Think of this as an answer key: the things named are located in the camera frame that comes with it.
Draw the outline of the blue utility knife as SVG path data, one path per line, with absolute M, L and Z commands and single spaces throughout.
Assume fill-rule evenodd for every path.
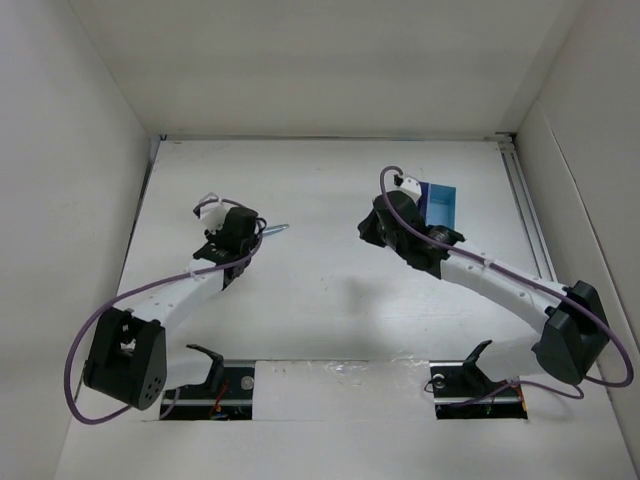
M 283 231 L 287 230 L 289 227 L 290 227 L 289 224 L 272 225 L 272 226 L 269 226 L 269 227 L 264 229 L 263 235 L 264 236 L 275 235 L 275 234 L 278 234 L 280 232 L 283 232 Z

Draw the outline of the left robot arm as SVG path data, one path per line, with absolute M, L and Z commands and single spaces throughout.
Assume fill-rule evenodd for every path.
M 191 387 L 208 397 L 222 387 L 221 354 L 194 343 L 173 353 L 169 338 L 244 273 L 265 223 L 256 211 L 223 202 L 196 214 L 206 241 L 185 272 L 121 294 L 91 317 L 95 331 L 83 383 L 127 408 L 146 410 L 168 390 Z

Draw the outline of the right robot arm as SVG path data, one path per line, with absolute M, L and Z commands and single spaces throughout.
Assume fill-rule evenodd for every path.
M 478 345 L 462 369 L 462 381 L 473 393 L 541 373 L 579 385 L 609 343 L 610 329 L 591 285 L 540 280 L 490 258 L 461 233 L 426 224 L 416 199 L 403 190 L 377 196 L 358 232 L 363 241 L 390 248 L 409 267 L 470 290 L 528 325 L 528 337 Z

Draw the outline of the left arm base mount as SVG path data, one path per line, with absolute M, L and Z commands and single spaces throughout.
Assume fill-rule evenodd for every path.
M 256 363 L 230 360 L 189 344 L 172 356 L 162 393 L 162 421 L 248 421 L 253 416 Z

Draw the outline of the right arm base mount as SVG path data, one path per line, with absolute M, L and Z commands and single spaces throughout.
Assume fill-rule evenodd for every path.
M 433 396 L 437 420 L 528 419 L 521 389 L 510 386 L 496 393 L 508 382 L 492 381 L 478 366 L 491 344 L 481 342 L 462 360 L 429 362 L 423 390 Z

